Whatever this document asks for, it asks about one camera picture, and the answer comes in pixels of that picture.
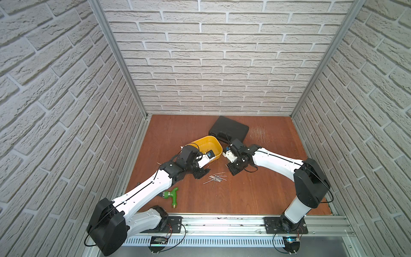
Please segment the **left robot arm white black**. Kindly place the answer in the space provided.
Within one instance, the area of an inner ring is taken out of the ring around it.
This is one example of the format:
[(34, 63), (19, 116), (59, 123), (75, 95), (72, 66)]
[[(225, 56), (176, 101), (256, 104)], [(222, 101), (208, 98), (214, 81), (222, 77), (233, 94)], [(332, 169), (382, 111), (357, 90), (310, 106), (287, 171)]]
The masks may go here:
[(196, 179), (205, 176), (209, 172), (206, 165), (216, 161), (221, 153), (220, 147), (206, 151), (191, 143), (182, 147), (168, 162), (161, 164), (150, 178), (133, 190), (113, 200), (100, 200), (86, 229), (94, 246), (107, 257), (116, 252), (128, 237), (165, 227), (168, 214), (162, 207), (154, 206), (143, 213), (138, 211), (157, 195), (183, 180), (187, 174), (192, 174)]

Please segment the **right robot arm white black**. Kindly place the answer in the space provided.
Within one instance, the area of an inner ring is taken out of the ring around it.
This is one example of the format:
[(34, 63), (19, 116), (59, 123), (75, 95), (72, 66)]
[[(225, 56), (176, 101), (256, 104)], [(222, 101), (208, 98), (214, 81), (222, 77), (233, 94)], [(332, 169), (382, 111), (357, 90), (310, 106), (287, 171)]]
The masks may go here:
[(303, 218), (324, 201), (331, 190), (329, 180), (319, 164), (311, 158), (297, 160), (273, 153), (261, 146), (246, 146), (238, 139), (231, 142), (223, 153), (228, 159), (227, 167), (237, 175), (248, 166), (270, 169), (290, 179), (295, 186), (296, 196), (281, 214), (277, 223), (279, 230), (290, 233), (298, 229)]

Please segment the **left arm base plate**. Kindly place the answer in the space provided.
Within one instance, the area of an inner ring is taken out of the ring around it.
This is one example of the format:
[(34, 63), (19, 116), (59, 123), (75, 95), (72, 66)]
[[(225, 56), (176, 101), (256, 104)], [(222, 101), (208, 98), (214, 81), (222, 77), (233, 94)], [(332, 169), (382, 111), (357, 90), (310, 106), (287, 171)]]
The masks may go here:
[(162, 218), (156, 228), (145, 230), (142, 233), (169, 233), (171, 230), (173, 233), (180, 233), (182, 220), (182, 216), (168, 216), (167, 218)]

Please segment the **yellow plastic storage box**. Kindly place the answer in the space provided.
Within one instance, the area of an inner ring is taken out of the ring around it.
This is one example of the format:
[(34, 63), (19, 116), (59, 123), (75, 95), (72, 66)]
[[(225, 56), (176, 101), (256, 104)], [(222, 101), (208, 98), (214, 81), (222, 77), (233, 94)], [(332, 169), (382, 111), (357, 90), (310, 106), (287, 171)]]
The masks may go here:
[(193, 145), (203, 154), (206, 154), (209, 151), (213, 151), (216, 160), (218, 160), (221, 154), (223, 153), (223, 148), (221, 144), (213, 136), (203, 137), (201, 139), (189, 143), (188, 145)]

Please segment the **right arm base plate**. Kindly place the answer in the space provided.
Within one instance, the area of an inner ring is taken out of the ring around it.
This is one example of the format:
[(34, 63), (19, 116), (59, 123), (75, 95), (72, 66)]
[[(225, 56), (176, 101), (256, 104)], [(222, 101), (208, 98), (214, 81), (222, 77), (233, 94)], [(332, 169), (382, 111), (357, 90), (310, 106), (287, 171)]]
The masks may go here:
[(264, 226), (267, 234), (308, 234), (305, 219), (292, 223), (285, 216), (264, 217)]

